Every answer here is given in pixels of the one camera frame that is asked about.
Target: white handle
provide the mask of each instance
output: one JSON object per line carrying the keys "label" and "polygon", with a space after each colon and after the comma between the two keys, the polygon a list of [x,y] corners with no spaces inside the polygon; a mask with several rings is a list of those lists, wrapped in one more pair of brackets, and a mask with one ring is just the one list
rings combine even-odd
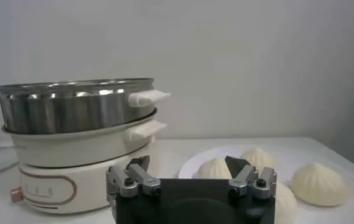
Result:
{"label": "white handle", "polygon": [[137,93],[131,93],[128,101],[131,107],[145,107],[159,100],[169,97],[170,93],[164,93],[159,90],[148,90]]}
{"label": "white handle", "polygon": [[164,129],[166,126],[167,124],[161,123],[159,121],[149,121],[139,126],[128,128],[126,130],[126,137],[128,141],[137,141],[154,135],[156,132]]}

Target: white steamed bun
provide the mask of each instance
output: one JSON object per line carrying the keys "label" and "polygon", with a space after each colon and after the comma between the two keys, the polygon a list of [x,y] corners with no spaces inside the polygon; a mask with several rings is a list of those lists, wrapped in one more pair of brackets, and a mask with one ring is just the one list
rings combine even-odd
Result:
{"label": "white steamed bun", "polygon": [[203,163],[196,176],[200,179],[232,179],[225,160],[219,158]]}
{"label": "white steamed bun", "polygon": [[297,197],[318,206],[343,205],[350,193],[343,177],[320,163],[296,171],[291,188]]}
{"label": "white steamed bun", "polygon": [[257,147],[252,150],[246,151],[241,155],[241,159],[247,160],[252,166],[255,166],[257,171],[262,172],[263,168],[274,168],[275,161],[273,156],[268,154],[267,151]]}
{"label": "white steamed bun", "polygon": [[297,200],[284,184],[277,183],[274,224],[293,224],[297,214]]}

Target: white table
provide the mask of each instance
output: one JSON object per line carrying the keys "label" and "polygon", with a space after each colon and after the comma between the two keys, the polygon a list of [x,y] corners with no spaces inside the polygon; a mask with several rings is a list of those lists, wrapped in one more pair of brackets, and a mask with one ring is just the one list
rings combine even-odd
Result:
{"label": "white table", "polygon": [[[261,139],[195,139],[156,140],[152,151],[158,164],[158,177],[176,177],[182,165],[192,156],[214,147],[233,144],[271,144],[307,150],[322,156],[354,174],[354,164],[321,143],[310,138],[261,138]],[[0,173],[0,224],[4,223],[115,223],[109,208],[74,215],[50,215],[32,210],[24,203],[13,205],[10,190],[19,186],[17,167]]]}

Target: white tray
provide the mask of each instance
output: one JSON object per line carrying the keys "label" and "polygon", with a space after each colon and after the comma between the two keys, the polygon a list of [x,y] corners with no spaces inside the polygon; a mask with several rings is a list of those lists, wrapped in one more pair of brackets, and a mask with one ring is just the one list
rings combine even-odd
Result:
{"label": "white tray", "polygon": [[243,152],[254,147],[261,147],[274,156],[277,163],[275,171],[278,173],[278,181],[285,185],[289,185],[293,173],[298,168],[315,162],[326,164],[333,168],[341,173],[348,182],[352,196],[345,205],[334,208],[322,208],[298,200],[299,210],[295,224],[354,224],[354,174],[342,169],[328,158],[314,156],[312,153],[303,149],[289,149],[274,145],[230,145],[219,147],[192,157],[181,168],[179,178],[194,178],[197,170],[204,162],[213,158],[225,158],[227,155],[239,158]]}

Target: white wall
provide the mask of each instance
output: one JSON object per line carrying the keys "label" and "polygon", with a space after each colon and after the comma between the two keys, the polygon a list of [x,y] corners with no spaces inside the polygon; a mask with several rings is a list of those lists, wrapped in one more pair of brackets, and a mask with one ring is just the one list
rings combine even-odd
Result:
{"label": "white wall", "polygon": [[164,138],[336,145],[354,116],[354,0],[0,0],[0,84],[101,77],[172,92]]}

